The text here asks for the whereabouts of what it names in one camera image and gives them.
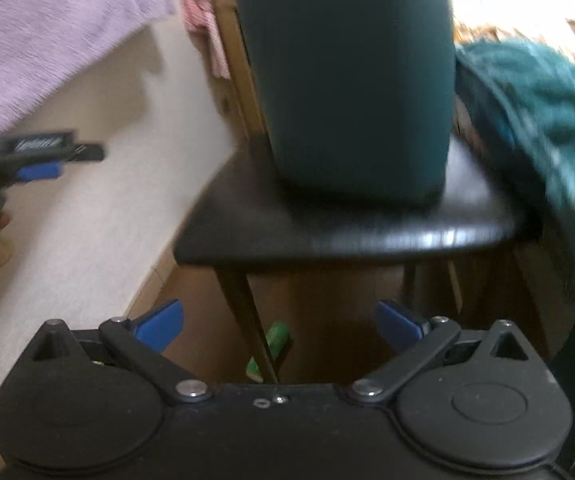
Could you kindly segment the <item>dark teal trash bin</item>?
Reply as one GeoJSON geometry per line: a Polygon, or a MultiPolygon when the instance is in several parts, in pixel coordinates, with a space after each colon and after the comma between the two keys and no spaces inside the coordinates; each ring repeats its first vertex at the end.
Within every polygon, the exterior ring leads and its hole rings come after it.
{"type": "Polygon", "coordinates": [[[283,178],[425,204],[455,101],[450,0],[236,0],[283,178]]]}

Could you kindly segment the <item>green paper cup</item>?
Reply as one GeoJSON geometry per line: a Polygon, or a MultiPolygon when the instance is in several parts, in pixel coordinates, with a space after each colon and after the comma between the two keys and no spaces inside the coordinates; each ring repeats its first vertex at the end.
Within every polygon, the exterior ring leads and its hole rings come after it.
{"type": "MultiPolygon", "coordinates": [[[[276,374],[279,374],[280,367],[292,344],[289,325],[280,321],[273,322],[269,330],[266,331],[266,343],[271,357],[271,364],[276,374]]],[[[254,358],[248,360],[245,375],[252,382],[257,382],[257,384],[262,384],[265,381],[262,370],[254,358]]]]}

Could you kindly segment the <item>wooden chair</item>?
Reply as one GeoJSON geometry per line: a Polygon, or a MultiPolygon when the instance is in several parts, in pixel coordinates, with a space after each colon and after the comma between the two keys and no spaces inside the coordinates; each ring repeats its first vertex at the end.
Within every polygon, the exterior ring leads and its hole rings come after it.
{"type": "Polygon", "coordinates": [[[266,343],[272,324],[263,326],[248,283],[262,274],[398,266],[399,297],[411,306],[417,269],[435,266],[447,287],[449,311],[459,321],[481,328],[508,315],[546,352],[545,330],[513,255],[525,222],[466,144],[473,131],[466,108],[455,109],[447,184],[432,205],[379,206],[294,188],[280,180],[260,129],[236,0],[214,0],[214,7],[248,140],[207,184],[173,254],[181,266],[214,271],[264,382],[275,382],[279,374],[266,343]]]}

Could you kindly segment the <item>pink hanging robe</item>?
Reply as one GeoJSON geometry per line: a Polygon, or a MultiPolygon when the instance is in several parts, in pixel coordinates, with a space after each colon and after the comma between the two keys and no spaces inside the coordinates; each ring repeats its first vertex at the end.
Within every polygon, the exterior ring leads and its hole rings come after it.
{"type": "Polygon", "coordinates": [[[213,75],[229,79],[230,70],[216,21],[214,0],[181,0],[181,3],[188,32],[206,37],[213,75]]]}

